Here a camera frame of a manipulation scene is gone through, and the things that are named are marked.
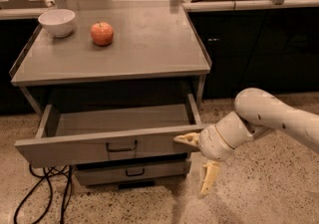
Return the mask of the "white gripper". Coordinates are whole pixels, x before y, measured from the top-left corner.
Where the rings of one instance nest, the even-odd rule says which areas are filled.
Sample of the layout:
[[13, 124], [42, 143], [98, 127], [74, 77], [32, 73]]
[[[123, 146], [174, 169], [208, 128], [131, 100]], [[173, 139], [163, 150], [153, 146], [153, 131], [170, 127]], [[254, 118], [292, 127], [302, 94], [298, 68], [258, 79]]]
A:
[[218, 177], [219, 161], [226, 160], [237, 147], [252, 140], [252, 133], [236, 112], [230, 112], [219, 122], [209, 125], [200, 134], [191, 132], [177, 135], [173, 139], [175, 143], [192, 151], [199, 149], [205, 157], [210, 159], [201, 168], [200, 198], [209, 193]]

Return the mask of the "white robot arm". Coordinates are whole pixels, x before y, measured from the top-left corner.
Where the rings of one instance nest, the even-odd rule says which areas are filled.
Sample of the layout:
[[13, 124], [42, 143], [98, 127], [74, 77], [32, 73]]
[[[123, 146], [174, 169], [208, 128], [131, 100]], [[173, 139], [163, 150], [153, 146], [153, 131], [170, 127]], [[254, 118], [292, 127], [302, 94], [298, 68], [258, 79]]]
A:
[[201, 132], [176, 136], [173, 140], [196, 147], [207, 163], [202, 166], [199, 196], [206, 196], [216, 180], [219, 163], [240, 145], [280, 130], [303, 145], [319, 152], [319, 115], [293, 108], [272, 94], [257, 88], [241, 91], [230, 112]]

